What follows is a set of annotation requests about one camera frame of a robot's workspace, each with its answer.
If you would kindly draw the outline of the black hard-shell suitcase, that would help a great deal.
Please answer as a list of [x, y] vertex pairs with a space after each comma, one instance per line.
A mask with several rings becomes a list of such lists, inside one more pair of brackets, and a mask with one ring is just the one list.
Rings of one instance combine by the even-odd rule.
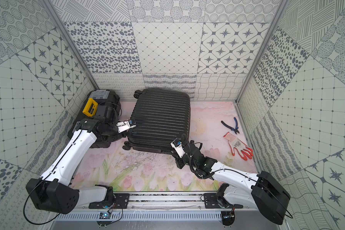
[[149, 88], [137, 90], [131, 120], [136, 126], [127, 131], [124, 150], [176, 155], [171, 143], [190, 130], [191, 104], [188, 94]]

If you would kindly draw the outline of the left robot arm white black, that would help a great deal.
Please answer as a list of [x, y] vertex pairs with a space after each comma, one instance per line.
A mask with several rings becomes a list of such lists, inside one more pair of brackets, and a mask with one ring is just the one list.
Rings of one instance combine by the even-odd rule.
[[111, 186], [95, 185], [86, 189], [70, 187], [73, 175], [88, 149], [103, 135], [126, 136], [134, 128], [133, 120], [110, 125], [97, 119], [83, 119], [75, 126], [73, 136], [52, 165], [37, 179], [30, 179], [26, 185], [27, 200], [36, 209], [57, 214], [68, 214], [75, 207], [95, 203], [99, 207], [112, 210], [117, 199]]

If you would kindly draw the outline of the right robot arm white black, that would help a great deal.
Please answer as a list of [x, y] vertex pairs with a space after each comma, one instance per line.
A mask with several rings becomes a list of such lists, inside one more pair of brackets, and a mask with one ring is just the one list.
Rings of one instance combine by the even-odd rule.
[[288, 210], [290, 194], [270, 173], [262, 171], [255, 174], [231, 168], [204, 156], [193, 142], [184, 144], [176, 139], [171, 147], [177, 153], [175, 161], [178, 168], [187, 165], [198, 179], [221, 183], [216, 193], [221, 207], [247, 206], [277, 225], [282, 225], [286, 217], [293, 218]]

